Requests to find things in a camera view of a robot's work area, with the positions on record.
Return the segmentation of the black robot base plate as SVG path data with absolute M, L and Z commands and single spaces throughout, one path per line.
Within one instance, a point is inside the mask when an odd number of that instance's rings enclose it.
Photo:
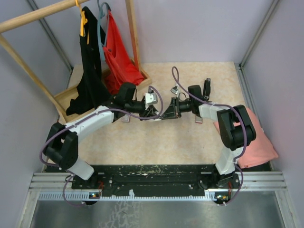
M 133 191 L 136 197 L 188 197 L 204 196 L 206 190 L 223 189 L 225 192 L 240 186 L 237 173 L 222 187 L 204 189 L 202 179 L 211 174 L 212 164 L 181 165 L 95 165 L 89 180 L 75 176 L 70 183 L 74 190 L 97 190 L 98 196 L 128 196 Z

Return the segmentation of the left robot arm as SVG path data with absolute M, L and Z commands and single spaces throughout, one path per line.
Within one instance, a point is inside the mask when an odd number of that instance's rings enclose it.
M 153 86 L 149 86 L 142 100 L 137 100 L 136 95 L 134 84 L 123 83 L 116 95 L 93 112 L 67 124 L 53 124 L 40 150 L 40 161 L 80 177 L 82 183 L 90 189 L 96 187 L 99 177 L 94 174 L 94 168 L 79 157 L 78 144 L 91 133 L 114 123 L 125 114 L 140 120 L 160 118 L 161 113 L 154 106 L 164 103 Z

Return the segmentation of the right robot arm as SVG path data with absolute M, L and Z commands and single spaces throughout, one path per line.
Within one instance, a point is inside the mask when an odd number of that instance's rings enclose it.
M 219 124 L 219 134 L 224 147 L 211 174 L 202 179 L 200 185 L 204 189 L 214 185 L 223 188 L 233 178 L 239 158 L 256 139 L 256 131 L 243 105 L 232 107 L 209 102 L 209 85 L 205 85 L 203 90 L 199 85 L 191 85 L 187 94 L 189 97 L 183 101 L 173 97 L 161 115 L 161 120 L 177 119 L 182 113 L 192 112 L 197 117 L 208 118 Z

